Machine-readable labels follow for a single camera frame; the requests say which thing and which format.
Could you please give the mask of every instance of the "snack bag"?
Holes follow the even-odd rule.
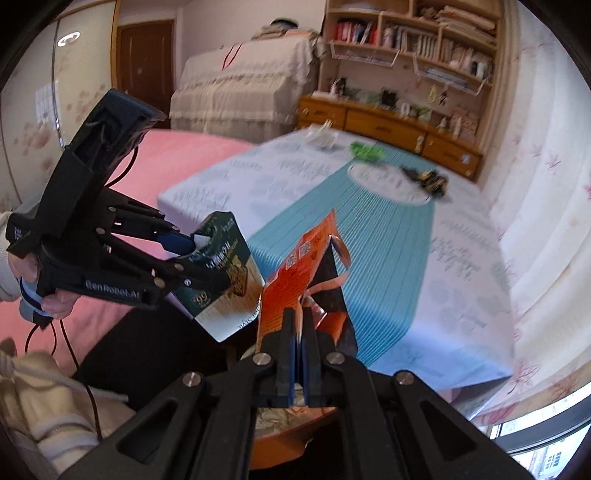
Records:
[[[345,267],[341,275],[337,274],[332,249]],[[348,321],[340,287],[347,279],[350,265],[349,251],[337,230],[335,212],[331,210],[322,222],[304,234],[279,269],[267,280],[261,297],[257,350],[267,333],[281,329],[283,309],[287,307],[295,310],[298,340],[301,336],[302,308],[311,307],[316,329],[331,334],[338,346]],[[318,303],[313,296],[323,298],[323,301]],[[346,353],[356,354],[356,344],[354,350],[351,352],[348,349]]]
[[[341,275],[337,273],[333,250],[345,267]],[[338,351],[355,356],[355,332],[340,289],[350,264],[333,210],[297,242],[268,279],[262,293],[257,350],[267,333],[281,329],[284,308],[295,309],[296,331],[301,335],[302,308],[311,307],[316,330],[330,334]],[[292,407],[259,408],[250,469],[270,468],[300,457],[314,432],[335,420],[335,412],[332,407],[307,407],[297,385]]]
[[[226,270],[232,286],[217,296],[185,287],[173,294],[212,337],[223,342],[258,316],[262,276],[232,213],[213,212],[193,237],[201,247],[190,261]]]

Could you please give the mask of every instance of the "white curtain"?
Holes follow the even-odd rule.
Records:
[[[518,74],[480,185],[512,288],[516,363],[480,424],[591,381],[591,92],[551,31],[511,1],[520,40],[505,58]]]

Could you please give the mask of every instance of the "green object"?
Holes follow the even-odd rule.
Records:
[[[361,142],[353,142],[349,146],[351,152],[358,160],[363,160],[370,163],[379,162],[384,156],[384,149],[380,147],[372,147]]]

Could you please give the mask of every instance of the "cable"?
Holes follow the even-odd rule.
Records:
[[[29,335],[27,337],[27,341],[25,342],[25,353],[29,353],[29,342],[31,341],[31,338],[33,338],[33,333],[35,333],[38,328],[39,328],[39,325],[35,324],[35,326],[29,332]]]
[[[139,147],[135,147],[134,148],[134,154],[131,157],[131,160],[129,161],[129,164],[125,167],[125,170],[123,171],[123,173],[121,175],[119,175],[115,180],[110,181],[107,185],[105,185],[105,187],[107,187],[108,189],[110,189],[113,185],[115,185],[115,183],[117,183],[118,181],[122,180],[123,177],[125,177],[129,173],[129,171],[131,170],[131,167],[134,166],[135,159],[138,158],[138,152],[139,152]]]
[[[64,340],[66,341],[66,345],[68,350],[70,351],[70,355],[72,356],[72,360],[74,360],[74,365],[76,366],[76,370],[80,371],[80,364],[76,359],[76,355],[74,354],[74,349],[72,348],[70,341],[68,340],[68,335],[66,334],[66,328],[64,327],[64,321],[60,319],[60,327],[61,332],[64,335]],[[90,398],[90,403],[92,404],[92,413],[95,416],[95,425],[96,425],[96,436],[99,439],[99,442],[103,440],[103,434],[100,430],[100,423],[99,423],[99,409],[96,406],[95,396],[90,391],[90,387],[84,382],[84,379],[81,378],[82,384],[85,386],[86,391],[88,392],[88,396]]]
[[[49,325],[51,325],[51,329],[53,330],[53,350],[51,351],[51,356],[53,356],[57,349],[57,333],[56,328],[53,326],[53,320],[49,322]]]

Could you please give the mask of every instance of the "door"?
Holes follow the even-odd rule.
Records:
[[[118,30],[119,89],[167,115],[173,95],[173,20],[126,25]],[[170,128],[170,118],[157,128]]]

